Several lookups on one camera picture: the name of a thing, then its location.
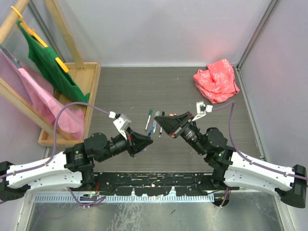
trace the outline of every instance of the green cloth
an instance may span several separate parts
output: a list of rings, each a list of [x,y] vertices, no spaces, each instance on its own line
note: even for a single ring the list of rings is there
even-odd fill
[[[64,72],[64,70],[58,65],[55,60],[58,55],[54,50],[50,47],[42,47],[34,37],[25,31],[20,23],[21,21],[18,20],[17,26],[27,40],[29,46],[28,57],[36,64],[44,78],[53,85],[55,90],[58,90],[72,101],[87,103],[89,101],[90,93],[84,96],[70,74]]]

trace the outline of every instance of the wooden base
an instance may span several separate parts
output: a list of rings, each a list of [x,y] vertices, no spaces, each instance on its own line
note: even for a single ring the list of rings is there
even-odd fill
[[[84,64],[85,64],[85,69],[78,68],[75,63],[66,63],[65,65],[68,67],[69,74],[76,82],[76,84],[80,87],[82,92],[84,94],[90,92],[89,104],[94,105],[97,85],[100,78],[101,66],[99,63],[84,63]],[[72,102],[64,95],[62,95],[60,92],[56,92],[54,96],[63,105]],[[83,139],[85,139],[88,137],[89,134],[93,108],[86,106],[79,106],[79,105],[74,105],[73,108],[74,109],[81,108],[85,113],[85,132],[83,136]],[[78,141],[71,134],[69,133],[66,134],[67,134],[66,136],[67,139],[57,138],[58,147],[59,146],[72,147],[77,143],[83,142],[83,139]],[[47,147],[53,146],[53,135],[47,133],[45,130],[42,129],[42,132],[40,133],[38,139],[38,143],[41,144],[42,146],[47,146]]]

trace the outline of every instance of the white wall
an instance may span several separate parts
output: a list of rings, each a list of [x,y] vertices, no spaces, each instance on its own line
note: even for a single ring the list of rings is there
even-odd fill
[[[308,168],[308,1],[281,1],[242,68],[266,157]],[[290,208],[298,231],[306,209]]]
[[[0,25],[10,12],[10,6],[15,5],[16,2],[16,0],[1,2]],[[23,16],[28,25],[42,36],[27,9],[24,11]],[[4,43],[4,47],[24,63],[35,66],[27,58],[28,46],[17,27],[13,29],[13,32]],[[38,144],[41,129],[2,96],[0,96],[0,108],[0,162],[10,161],[14,164],[22,164],[39,160],[44,151],[44,148]],[[0,205],[0,230],[13,230],[22,204],[23,199],[19,199]]]
[[[270,0],[58,0],[86,61],[103,66],[237,64]],[[34,0],[72,61],[43,0]]]

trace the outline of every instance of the red cloth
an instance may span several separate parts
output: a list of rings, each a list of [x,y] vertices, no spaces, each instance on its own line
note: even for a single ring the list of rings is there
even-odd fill
[[[211,103],[221,103],[237,94],[234,70],[228,60],[222,59],[207,65],[208,70],[198,70],[193,76],[196,87]]]

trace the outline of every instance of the wooden rack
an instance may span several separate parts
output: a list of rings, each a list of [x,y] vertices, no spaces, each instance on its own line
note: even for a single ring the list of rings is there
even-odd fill
[[[22,13],[28,5],[29,1],[30,0],[18,0],[15,5],[15,8],[20,13]],[[44,1],[75,61],[74,63],[65,64],[69,69],[69,74],[84,94],[90,92],[89,104],[94,104],[97,85],[101,72],[101,66],[99,63],[83,62],[83,59],[76,47],[72,34],[68,29],[68,26],[56,3],[56,0]],[[13,27],[16,25],[18,19],[18,14],[12,10],[6,20],[3,22],[2,26],[0,27],[0,44],[3,44],[5,42]],[[41,145],[53,146],[53,125],[49,123],[44,117],[42,117],[26,100],[24,100],[18,94],[18,92],[12,89],[1,77],[0,95],[2,95],[18,110],[20,110],[22,113],[24,113],[27,117],[29,117],[42,128],[42,132],[38,140]],[[69,100],[59,92],[55,92],[54,97],[63,105],[71,102],[71,100]],[[74,109],[78,108],[81,108],[85,113],[85,132],[83,136],[83,139],[85,139],[88,137],[89,134],[93,109],[86,106],[74,106]],[[78,141],[71,134],[62,131],[59,127],[57,128],[57,146],[71,147],[77,143],[83,142],[83,139]]]

